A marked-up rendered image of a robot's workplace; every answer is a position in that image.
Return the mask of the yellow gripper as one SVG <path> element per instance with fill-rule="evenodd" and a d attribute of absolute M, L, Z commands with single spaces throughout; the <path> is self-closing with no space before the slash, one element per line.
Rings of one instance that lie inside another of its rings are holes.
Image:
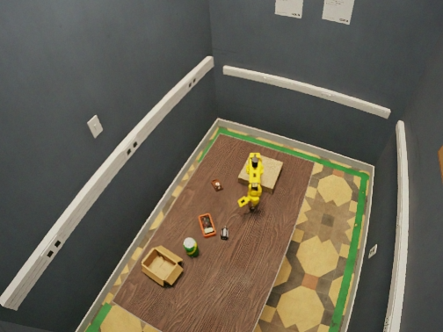
<path fill-rule="evenodd" d="M 238 203 L 239 203 L 240 207 L 242 207 L 245 204 L 247 204 L 248 203 L 247 201 L 251 201 L 253 203 L 252 204 L 253 207 L 258 203 L 258 201 L 259 201 L 258 197 L 250 195 L 249 192 L 247 194 L 248 194 L 247 198 L 246 197 L 242 197 L 241 199 L 238 200 Z"/>

